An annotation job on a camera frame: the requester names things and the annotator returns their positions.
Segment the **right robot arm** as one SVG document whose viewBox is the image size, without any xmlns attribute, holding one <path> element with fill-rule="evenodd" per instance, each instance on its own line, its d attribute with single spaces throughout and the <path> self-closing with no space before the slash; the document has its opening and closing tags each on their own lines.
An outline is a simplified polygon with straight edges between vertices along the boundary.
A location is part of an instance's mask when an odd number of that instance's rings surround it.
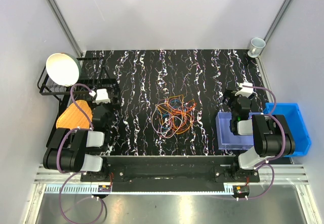
<svg viewBox="0 0 324 224">
<path fill-rule="evenodd" d="M 295 151 L 295 143 L 284 115 L 274 115 L 277 101 L 274 93 L 264 87 L 241 84 L 241 89 L 226 89 L 223 101 L 231 110 L 229 130 L 234 135 L 253 137 L 254 146 L 238 156 L 238 164 L 230 168 L 234 181 L 242 181 L 248 170 L 258 170 L 270 161 Z M 250 115 L 254 89 L 269 92 L 274 100 L 272 110 L 267 114 Z"/>
</svg>

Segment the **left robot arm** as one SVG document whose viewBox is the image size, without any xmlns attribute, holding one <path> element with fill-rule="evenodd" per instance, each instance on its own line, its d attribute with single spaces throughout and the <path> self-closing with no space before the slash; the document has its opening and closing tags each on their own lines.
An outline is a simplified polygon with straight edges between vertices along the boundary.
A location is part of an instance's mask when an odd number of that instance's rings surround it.
<svg viewBox="0 0 324 224">
<path fill-rule="evenodd" d="M 105 133 L 113 108 L 108 104 L 91 109 L 84 100 L 71 104 L 58 118 L 56 130 L 43 157 L 46 169 L 67 172 L 92 172 L 98 181 L 109 177 L 103 158 L 87 153 L 91 147 L 104 145 Z"/>
</svg>

